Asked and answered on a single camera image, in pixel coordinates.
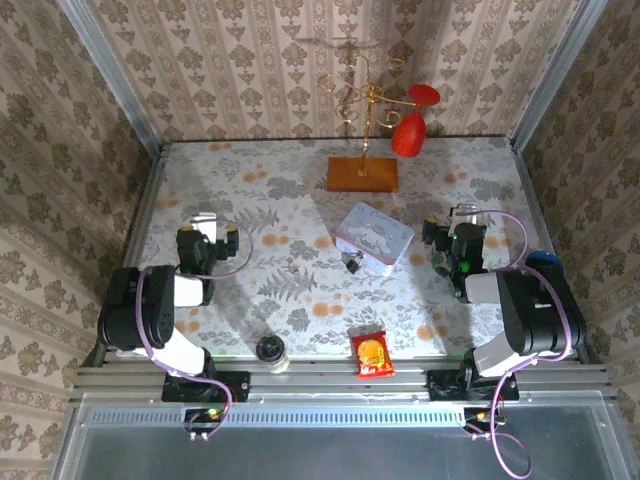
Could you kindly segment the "aluminium side rail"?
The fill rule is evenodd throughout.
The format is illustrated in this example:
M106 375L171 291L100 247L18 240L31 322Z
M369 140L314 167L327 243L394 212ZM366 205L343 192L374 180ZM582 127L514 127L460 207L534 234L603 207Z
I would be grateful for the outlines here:
M151 217L153 215L154 204L164 178L168 153L169 147L162 147L160 154L151 162L149 175L128 233L122 256L122 267L140 265Z
M524 161L522 154L513 146L513 141L511 139L507 139L507 143L514 156L514 162L519 173L522 188L527 198L532 221L539 240L539 249L548 251L551 254L556 254L526 162ZM578 348L577 356L581 363L600 364L598 357L588 342L585 342L583 346Z

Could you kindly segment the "aluminium front rail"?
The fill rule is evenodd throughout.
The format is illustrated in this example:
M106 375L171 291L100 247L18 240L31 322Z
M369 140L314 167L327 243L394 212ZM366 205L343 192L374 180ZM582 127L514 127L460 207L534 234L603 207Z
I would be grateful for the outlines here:
M216 363L219 371L248 371L251 375L249 400L285 397L357 398L396 395L409 400L427 397L427 372L457 369L458 362L444 357L395 360L395 375L363 379L356 373L352 360L292 359L288 368L275 374L258 361L228 361ZM78 371L71 398L80 400L86 394L131 395L135 398L158 400L165 374L144 358L123 358L107 355L100 367L83 367ZM582 364L576 360L560 363L543 362L530 366L516 375L519 390L527 398L537 392L596 391L613 398L616 391L607 370L598 364Z

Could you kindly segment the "small controller board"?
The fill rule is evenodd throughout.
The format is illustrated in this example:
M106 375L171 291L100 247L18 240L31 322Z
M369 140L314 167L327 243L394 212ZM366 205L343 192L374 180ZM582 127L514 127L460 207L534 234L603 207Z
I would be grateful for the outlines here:
M190 441L208 441L219 430L226 416L226 408L187 409L182 425Z
M490 439L490 411L488 408L465 407L463 430L473 439Z

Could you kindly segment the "red snack packet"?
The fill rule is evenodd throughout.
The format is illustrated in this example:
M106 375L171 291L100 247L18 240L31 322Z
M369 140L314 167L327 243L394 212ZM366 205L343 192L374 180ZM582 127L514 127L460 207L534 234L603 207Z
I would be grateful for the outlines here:
M351 338L351 344L360 378L386 378L395 375L385 331L356 335Z

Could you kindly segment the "cartoon print tin box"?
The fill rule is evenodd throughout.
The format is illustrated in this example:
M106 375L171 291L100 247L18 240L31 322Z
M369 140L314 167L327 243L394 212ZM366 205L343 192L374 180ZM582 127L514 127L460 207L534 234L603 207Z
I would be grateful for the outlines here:
M370 205L359 202L336 230L338 250L362 252L361 267L388 277L408 250L414 230Z

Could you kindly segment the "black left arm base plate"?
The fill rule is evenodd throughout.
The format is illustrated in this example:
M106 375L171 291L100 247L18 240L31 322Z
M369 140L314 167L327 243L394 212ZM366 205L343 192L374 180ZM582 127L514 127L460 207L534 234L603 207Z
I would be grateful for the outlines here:
M248 401L251 387L251 375L248 371L218 371L216 380L229 389L233 402ZM161 400L173 403L224 403L227 396L214 385L167 374Z

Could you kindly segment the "floral table mat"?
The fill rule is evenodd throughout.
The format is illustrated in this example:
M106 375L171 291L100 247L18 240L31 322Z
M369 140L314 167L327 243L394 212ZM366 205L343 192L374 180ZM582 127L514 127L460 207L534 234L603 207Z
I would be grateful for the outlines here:
M477 205L488 225L484 264L496 268L523 248L540 250L514 156L498 137L428 140L398 162L396 193L327 190L327 163L354 156L351 140L180 143L169 149L144 245L143 265L175 265L176 233L212 212L241 226L236 257L205 307L181 308L177 329L211 353L250 357L256 341L280 336L292 358L346 358L360 327L387 333L394 359L458 356L502 327L494 305L464 305L411 242L388 277L351 274L335 246L339 224L363 202L420 231L446 222L458 203Z

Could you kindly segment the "aluminium frame post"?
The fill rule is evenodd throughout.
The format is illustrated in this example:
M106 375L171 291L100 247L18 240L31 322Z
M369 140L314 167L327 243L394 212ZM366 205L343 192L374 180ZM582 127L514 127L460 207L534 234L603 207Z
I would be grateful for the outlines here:
M579 0L547 69L511 135L511 146L516 154L523 153L608 3L609 0Z
M138 139L152 158L160 155L162 141L144 111L139 96L127 79L124 64L116 57L88 0L59 0L60 6L92 61L100 71Z

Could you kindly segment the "blue enamel mug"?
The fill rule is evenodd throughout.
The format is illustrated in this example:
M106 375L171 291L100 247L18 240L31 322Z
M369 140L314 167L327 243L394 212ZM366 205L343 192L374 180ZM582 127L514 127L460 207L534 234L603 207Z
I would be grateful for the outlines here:
M525 260L525 265L539 273L564 272L563 264L559 258L546 251L531 252Z

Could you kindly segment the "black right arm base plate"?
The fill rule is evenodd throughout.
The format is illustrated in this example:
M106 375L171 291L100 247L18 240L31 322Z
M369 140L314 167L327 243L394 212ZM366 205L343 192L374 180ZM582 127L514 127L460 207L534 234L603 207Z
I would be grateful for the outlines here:
M498 380L460 370L429 370L426 387L431 401L489 401Z

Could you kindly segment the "grey metal tray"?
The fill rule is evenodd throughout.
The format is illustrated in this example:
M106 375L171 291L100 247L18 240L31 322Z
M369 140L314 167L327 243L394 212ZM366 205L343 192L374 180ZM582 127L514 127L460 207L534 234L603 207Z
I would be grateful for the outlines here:
M259 402L264 407L405 406ZM50 480L640 480L616 409L596 392L511 404L490 439L454 428L84 428L92 408L206 408L86 399L72 411Z

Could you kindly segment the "red wine glass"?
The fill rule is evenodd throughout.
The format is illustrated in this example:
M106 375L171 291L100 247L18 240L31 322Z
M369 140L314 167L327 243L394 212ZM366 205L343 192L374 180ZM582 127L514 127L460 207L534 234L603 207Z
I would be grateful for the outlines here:
M391 147L394 153L404 158L416 157L427 137L424 110L440 102L440 93L432 86L415 84L409 88L414 111L405 116L395 128Z

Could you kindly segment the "glass jar black lid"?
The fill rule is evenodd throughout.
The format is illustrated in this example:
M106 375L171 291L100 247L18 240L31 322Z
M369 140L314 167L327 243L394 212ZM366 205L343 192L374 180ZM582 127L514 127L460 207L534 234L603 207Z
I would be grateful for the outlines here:
M263 336L256 343L257 358L273 374L283 373L288 369L289 358L284 341L278 335Z

